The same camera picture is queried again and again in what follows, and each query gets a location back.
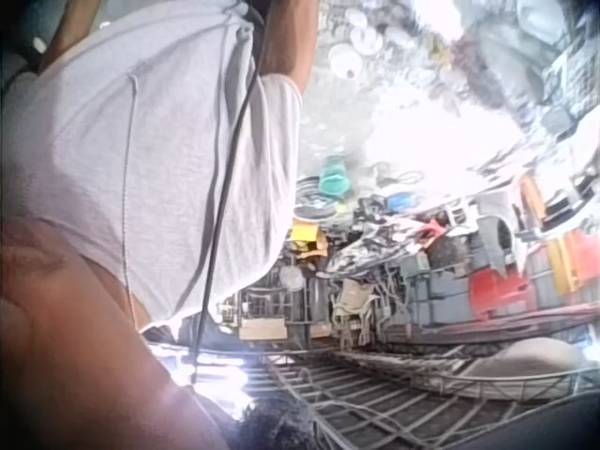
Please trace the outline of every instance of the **white t-shirt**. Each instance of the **white t-shirt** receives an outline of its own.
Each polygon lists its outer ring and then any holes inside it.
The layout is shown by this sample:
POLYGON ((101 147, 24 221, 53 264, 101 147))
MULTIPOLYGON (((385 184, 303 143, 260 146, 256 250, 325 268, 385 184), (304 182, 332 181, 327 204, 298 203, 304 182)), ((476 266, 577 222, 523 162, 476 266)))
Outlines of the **white t-shirt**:
MULTIPOLYGON (((19 79, 3 111, 4 214, 53 223, 128 284, 155 322, 201 308, 232 130, 254 70, 252 25, 207 3, 168 2, 112 23, 40 77, 19 79)), ((279 254, 300 108, 289 79, 258 80, 211 301, 260 278, 279 254)))

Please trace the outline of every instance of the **person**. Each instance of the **person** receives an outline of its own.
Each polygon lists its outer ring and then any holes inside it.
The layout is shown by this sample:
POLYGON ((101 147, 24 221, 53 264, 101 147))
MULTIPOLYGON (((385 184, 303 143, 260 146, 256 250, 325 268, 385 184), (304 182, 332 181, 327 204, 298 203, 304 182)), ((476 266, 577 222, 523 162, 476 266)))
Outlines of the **person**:
POLYGON ((292 220, 319 2, 273 0, 258 64, 238 3, 173 0, 87 36, 100 0, 67 0, 39 74, 4 98, 2 395, 46 447, 286 448, 283 430, 313 448, 285 414, 236 440, 248 427, 175 385, 139 335, 202 307, 247 94, 211 301, 260 278, 292 220))

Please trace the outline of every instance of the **black wire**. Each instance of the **black wire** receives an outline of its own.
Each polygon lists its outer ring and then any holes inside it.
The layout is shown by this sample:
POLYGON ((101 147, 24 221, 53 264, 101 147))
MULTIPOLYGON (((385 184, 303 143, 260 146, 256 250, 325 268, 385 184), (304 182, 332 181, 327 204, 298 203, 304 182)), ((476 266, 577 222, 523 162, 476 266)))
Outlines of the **black wire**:
MULTIPOLYGON (((263 27, 263 21, 258 15, 258 13, 252 8, 248 8, 249 12, 259 17, 259 24, 263 27)), ((227 199, 229 196, 229 190, 232 184, 233 178, 233 168, 235 167, 235 159, 237 157, 237 150, 240 141, 240 135, 242 132, 242 126, 244 124, 244 117, 246 115, 246 111, 248 110, 248 105, 250 102, 250 97, 252 96, 252 92, 254 87, 256 86, 256 82, 259 78, 259 67, 258 64, 252 74, 252 78, 247 87, 246 96, 244 97, 244 101, 242 102, 242 106, 240 108, 240 112, 237 116, 237 120, 235 121, 235 125, 233 127, 232 132, 232 144, 229 156, 227 158, 227 164, 225 166, 225 176, 223 178, 223 189, 221 190, 221 195, 218 203, 217 209, 217 218, 215 219, 215 228, 213 230, 213 239, 210 247, 210 256, 208 259, 208 268, 206 269, 206 284, 204 286, 204 296, 202 299, 202 311, 200 314, 196 314, 194 316, 192 322, 192 331, 193 339, 190 345, 190 355, 192 358, 192 364, 194 366, 194 371, 191 375, 191 384, 192 386, 196 383, 198 376, 198 356, 200 355, 200 349, 202 345, 202 338, 204 327, 206 325, 206 317, 208 315, 208 304, 210 303, 210 294, 213 287, 213 277, 215 274, 215 265, 217 262, 217 252, 218 252, 218 241, 220 239, 221 227, 223 224, 223 218, 225 216, 225 207, 227 205, 227 199)))

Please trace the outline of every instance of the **dark hair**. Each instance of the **dark hair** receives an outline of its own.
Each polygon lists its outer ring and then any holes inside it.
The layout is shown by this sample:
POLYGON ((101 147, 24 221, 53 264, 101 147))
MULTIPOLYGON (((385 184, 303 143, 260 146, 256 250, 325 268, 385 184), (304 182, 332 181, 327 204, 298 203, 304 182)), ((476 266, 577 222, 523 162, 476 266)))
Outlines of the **dark hair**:
POLYGON ((232 437, 232 450, 317 450, 313 420, 300 403, 284 398, 258 399, 248 408, 232 437))

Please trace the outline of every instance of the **fabric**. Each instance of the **fabric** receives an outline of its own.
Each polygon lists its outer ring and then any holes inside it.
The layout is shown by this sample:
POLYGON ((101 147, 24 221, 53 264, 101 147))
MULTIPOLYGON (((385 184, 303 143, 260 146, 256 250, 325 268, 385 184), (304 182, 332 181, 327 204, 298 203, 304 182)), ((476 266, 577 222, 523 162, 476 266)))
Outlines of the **fabric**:
MULTIPOLYGON (((234 3, 173 1, 126 16, 16 82, 5 103, 3 213, 50 221, 155 323, 201 308, 232 129, 254 70, 252 25, 234 3)), ((251 94, 211 302, 278 256, 292 223, 300 108, 283 76, 261 77, 251 94)))

